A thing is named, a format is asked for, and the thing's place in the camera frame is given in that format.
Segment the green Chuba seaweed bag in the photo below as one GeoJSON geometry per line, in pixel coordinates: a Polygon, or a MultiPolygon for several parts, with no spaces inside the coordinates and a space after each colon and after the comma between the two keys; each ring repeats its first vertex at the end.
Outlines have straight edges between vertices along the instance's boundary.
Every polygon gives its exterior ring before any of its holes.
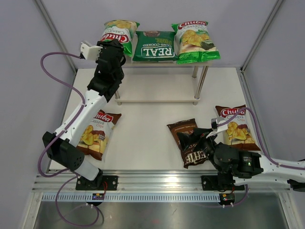
{"type": "Polygon", "coordinates": [[[221,58],[210,38],[207,25],[207,21],[198,20],[172,24],[179,43],[177,64],[208,62],[221,58]]]}
{"type": "Polygon", "coordinates": [[[105,29],[101,36],[101,42],[117,39],[124,47],[124,54],[132,57],[132,39],[140,23],[136,21],[113,20],[104,24],[105,29]]]}

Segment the green Real chips bag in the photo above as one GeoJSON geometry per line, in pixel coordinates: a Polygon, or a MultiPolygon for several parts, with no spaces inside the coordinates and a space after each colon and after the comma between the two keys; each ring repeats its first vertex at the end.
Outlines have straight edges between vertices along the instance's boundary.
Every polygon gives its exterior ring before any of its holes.
{"type": "Polygon", "coordinates": [[[174,51],[175,33],[172,31],[137,31],[134,62],[176,61],[174,51]]]}

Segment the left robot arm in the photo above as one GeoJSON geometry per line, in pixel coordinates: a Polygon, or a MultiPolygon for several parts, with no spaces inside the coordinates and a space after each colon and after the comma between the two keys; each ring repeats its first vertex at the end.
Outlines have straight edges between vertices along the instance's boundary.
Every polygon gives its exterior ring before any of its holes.
{"type": "Polygon", "coordinates": [[[74,172],[78,179],[86,180],[93,190],[102,186],[103,172],[85,158],[77,145],[90,121],[110,101],[122,83],[122,66],[126,62],[123,50],[123,45],[117,39],[99,41],[94,46],[81,43],[78,58],[97,63],[93,78],[86,93],[80,95],[81,102],[69,118],[53,133],[46,132],[42,137],[45,146],[43,153],[66,170],[74,172]]]}

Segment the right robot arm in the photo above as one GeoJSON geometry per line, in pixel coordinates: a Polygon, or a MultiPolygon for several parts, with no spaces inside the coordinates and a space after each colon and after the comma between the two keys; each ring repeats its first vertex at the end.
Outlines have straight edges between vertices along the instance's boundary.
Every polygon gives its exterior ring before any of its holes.
{"type": "Polygon", "coordinates": [[[193,133],[177,133],[181,148],[186,150],[196,144],[194,152],[202,152],[217,170],[216,183],[220,190],[232,185],[283,185],[298,192],[305,191],[304,169],[292,169],[256,152],[241,150],[216,143],[217,134],[212,129],[195,128],[193,133]]]}

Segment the brown Kettle chips bag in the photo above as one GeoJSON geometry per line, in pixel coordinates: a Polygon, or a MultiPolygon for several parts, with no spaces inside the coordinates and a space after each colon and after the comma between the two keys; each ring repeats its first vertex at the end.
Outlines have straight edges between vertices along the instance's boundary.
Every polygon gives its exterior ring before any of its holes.
{"type": "Polygon", "coordinates": [[[179,150],[181,153],[181,158],[183,161],[183,167],[188,169],[189,166],[197,166],[203,164],[205,161],[208,160],[207,157],[195,157],[193,153],[194,148],[196,147],[197,143],[190,145],[188,149],[181,149],[180,141],[178,139],[177,133],[185,133],[190,135],[193,133],[193,129],[197,128],[197,123],[194,118],[188,120],[182,120],[173,124],[168,124],[167,127],[169,128],[179,150]]]}

